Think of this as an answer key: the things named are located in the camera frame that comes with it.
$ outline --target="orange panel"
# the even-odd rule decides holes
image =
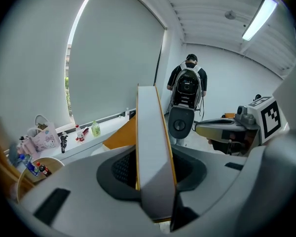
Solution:
[[[116,131],[110,138],[103,142],[109,149],[133,146],[136,144],[136,115],[124,126]]]

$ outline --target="pink bag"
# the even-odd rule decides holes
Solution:
[[[56,148],[60,145],[60,139],[57,135],[55,125],[49,122],[44,116],[37,115],[35,118],[35,124],[37,123],[37,118],[42,117],[45,120],[41,123],[47,125],[44,130],[37,127],[30,128],[28,130],[28,137],[31,139],[37,151],[43,151],[49,148]]]

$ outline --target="fluorescent light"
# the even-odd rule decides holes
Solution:
[[[264,0],[260,10],[256,14],[255,18],[251,22],[250,26],[244,32],[242,38],[244,40],[251,40],[251,38],[257,33],[257,31],[265,24],[268,18],[275,10],[277,3],[274,0]]]

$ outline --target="vertical white panel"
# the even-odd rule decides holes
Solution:
[[[153,220],[172,215],[175,183],[156,88],[138,87],[138,167],[142,206]]]
[[[90,0],[72,43],[74,119],[86,123],[135,108],[137,84],[153,85],[164,29],[138,0]]]
[[[70,123],[67,42],[84,0],[18,0],[0,29],[0,144],[24,135],[37,114]]]

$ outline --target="ceiling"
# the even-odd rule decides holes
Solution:
[[[251,58],[281,77],[296,63],[296,26],[280,0],[267,23],[250,40],[242,35],[262,0],[168,0],[184,33],[185,43],[227,49]],[[233,11],[235,18],[225,13]]]

